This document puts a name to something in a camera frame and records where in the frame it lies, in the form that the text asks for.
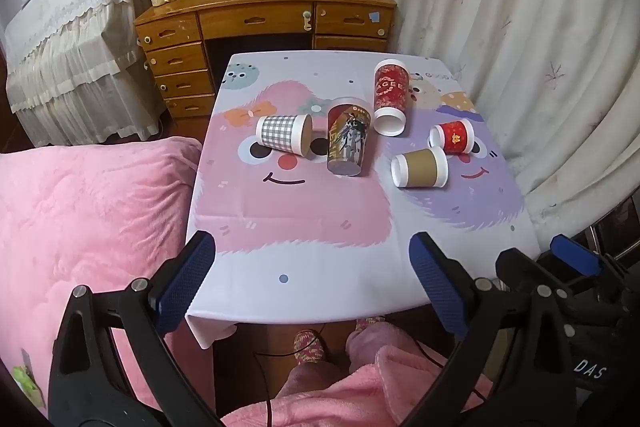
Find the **brown paper cup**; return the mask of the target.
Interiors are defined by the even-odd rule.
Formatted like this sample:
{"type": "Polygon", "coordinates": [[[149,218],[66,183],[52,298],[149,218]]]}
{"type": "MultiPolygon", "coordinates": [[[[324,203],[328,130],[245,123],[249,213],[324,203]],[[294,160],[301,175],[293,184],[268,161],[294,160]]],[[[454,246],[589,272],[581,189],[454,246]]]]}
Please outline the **brown paper cup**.
{"type": "Polygon", "coordinates": [[[443,188],[448,181],[448,160],[441,147],[396,155],[390,173],[398,188],[443,188]]]}

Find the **small red paper cup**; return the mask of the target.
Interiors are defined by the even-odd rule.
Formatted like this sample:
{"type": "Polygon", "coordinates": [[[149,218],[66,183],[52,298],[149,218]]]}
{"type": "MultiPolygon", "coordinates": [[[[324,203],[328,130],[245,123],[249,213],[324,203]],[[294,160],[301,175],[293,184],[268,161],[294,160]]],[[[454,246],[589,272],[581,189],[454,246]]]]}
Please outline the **small red paper cup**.
{"type": "Polygon", "coordinates": [[[435,124],[428,135],[428,143],[430,147],[440,147],[447,155],[469,154],[475,143],[474,128],[466,118],[435,124]]]}

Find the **illustrated plastic cup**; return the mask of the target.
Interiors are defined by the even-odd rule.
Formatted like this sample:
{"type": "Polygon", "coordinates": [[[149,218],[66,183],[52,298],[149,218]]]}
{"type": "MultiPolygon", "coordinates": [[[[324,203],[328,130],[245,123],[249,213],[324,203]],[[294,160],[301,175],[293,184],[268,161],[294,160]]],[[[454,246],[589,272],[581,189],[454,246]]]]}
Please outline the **illustrated plastic cup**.
{"type": "Polygon", "coordinates": [[[337,176],[359,176],[366,155],[371,114],[360,98],[336,98],[328,113],[326,167],[337,176]]]}

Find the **tall red patterned cup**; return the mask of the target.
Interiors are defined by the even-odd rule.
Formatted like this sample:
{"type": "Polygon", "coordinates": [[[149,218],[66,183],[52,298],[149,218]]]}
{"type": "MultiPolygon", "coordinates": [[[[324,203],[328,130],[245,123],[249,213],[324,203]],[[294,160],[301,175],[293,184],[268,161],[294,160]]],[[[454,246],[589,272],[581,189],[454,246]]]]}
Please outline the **tall red patterned cup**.
{"type": "Polygon", "coordinates": [[[410,74],[406,65],[393,58],[378,63],[374,71],[373,128],[393,138],[405,131],[410,74]]]}

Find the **grey checkered paper cup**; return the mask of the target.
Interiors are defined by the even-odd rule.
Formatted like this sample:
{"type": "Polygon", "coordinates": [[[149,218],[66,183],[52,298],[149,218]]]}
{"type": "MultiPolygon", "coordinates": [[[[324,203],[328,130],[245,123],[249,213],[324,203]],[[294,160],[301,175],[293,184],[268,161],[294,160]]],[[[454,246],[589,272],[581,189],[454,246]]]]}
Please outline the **grey checkered paper cup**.
{"type": "Polygon", "coordinates": [[[262,116],[256,124],[260,145],[305,157],[310,150],[312,119],[308,114],[262,116]]]}

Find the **pink fleece pants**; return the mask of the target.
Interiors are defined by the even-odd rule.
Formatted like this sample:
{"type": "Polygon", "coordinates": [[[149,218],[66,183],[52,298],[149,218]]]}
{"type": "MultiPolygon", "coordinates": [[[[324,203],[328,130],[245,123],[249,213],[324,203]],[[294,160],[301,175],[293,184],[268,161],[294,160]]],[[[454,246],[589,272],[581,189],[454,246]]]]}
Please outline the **pink fleece pants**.
{"type": "Polygon", "coordinates": [[[326,361],[291,369],[269,402],[226,415],[227,426],[398,426],[447,359],[386,322],[347,337],[348,373],[326,361]]]}

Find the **right patterned slipper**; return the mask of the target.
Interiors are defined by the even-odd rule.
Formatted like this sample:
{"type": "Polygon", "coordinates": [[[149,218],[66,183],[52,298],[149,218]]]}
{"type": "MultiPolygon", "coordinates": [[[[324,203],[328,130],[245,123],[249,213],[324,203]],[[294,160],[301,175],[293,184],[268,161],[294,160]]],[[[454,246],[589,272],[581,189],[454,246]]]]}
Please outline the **right patterned slipper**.
{"type": "Polygon", "coordinates": [[[367,327],[378,324],[385,321],[384,315],[378,315],[377,317],[363,317],[363,319],[357,319],[355,325],[355,332],[360,333],[367,327]]]}

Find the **pink fluffy blanket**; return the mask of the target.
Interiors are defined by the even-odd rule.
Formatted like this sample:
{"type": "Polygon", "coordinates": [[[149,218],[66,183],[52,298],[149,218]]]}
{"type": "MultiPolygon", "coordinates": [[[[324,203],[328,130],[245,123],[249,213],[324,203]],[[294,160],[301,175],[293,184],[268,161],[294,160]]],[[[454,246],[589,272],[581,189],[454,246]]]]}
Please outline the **pink fluffy blanket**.
{"type": "Polygon", "coordinates": [[[40,414],[73,289],[120,291],[179,254],[201,151],[174,136],[2,155],[1,360],[40,414]]]}

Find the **cartoon monster tablecloth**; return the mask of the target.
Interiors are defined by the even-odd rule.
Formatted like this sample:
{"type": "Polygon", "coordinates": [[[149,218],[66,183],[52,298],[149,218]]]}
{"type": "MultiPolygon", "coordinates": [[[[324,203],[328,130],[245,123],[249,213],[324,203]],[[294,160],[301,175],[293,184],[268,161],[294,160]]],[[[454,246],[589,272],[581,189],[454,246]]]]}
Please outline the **cartoon monster tablecloth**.
{"type": "Polygon", "coordinates": [[[373,100],[382,55],[346,51],[239,53],[224,71],[194,185],[188,229],[213,235],[216,259],[186,312],[202,347],[236,325],[324,324],[425,305],[408,247],[419,232],[472,277],[498,254],[540,251],[524,198],[482,116],[447,66],[406,55],[405,132],[371,133],[359,176],[326,167],[336,98],[373,100]],[[308,114],[305,157],[260,145],[262,116],[308,114]],[[390,162],[427,147],[431,127],[469,119],[471,153],[450,158],[443,188],[398,188],[390,162]]]}

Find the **white curtain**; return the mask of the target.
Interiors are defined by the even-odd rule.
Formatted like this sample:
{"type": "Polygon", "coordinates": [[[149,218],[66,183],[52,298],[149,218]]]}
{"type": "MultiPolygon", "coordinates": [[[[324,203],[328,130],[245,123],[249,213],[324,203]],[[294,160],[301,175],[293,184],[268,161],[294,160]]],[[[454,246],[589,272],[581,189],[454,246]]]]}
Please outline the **white curtain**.
{"type": "Polygon", "coordinates": [[[395,0],[393,44],[435,57],[506,156],[541,245],[639,185],[639,0],[395,0]]]}

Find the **white lace covered furniture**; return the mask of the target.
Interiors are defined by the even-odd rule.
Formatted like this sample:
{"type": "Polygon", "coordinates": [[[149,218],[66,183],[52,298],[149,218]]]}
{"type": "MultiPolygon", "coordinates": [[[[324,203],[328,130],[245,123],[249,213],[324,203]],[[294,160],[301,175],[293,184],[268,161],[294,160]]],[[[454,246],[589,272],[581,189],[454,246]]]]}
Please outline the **white lace covered furniture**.
{"type": "Polygon", "coordinates": [[[151,0],[30,0],[6,28],[6,97],[33,146],[151,138],[165,104],[134,21],[151,0]]]}

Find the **wooden desk with drawers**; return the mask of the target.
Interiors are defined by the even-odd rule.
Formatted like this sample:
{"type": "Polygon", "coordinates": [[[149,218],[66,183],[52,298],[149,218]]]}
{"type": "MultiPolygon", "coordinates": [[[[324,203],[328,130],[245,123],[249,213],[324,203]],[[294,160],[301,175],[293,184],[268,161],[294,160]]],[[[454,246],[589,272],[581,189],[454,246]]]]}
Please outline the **wooden desk with drawers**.
{"type": "Polygon", "coordinates": [[[167,107],[167,134],[201,140],[233,54],[384,52],[395,10],[394,0],[171,0],[134,27],[167,107]]]}

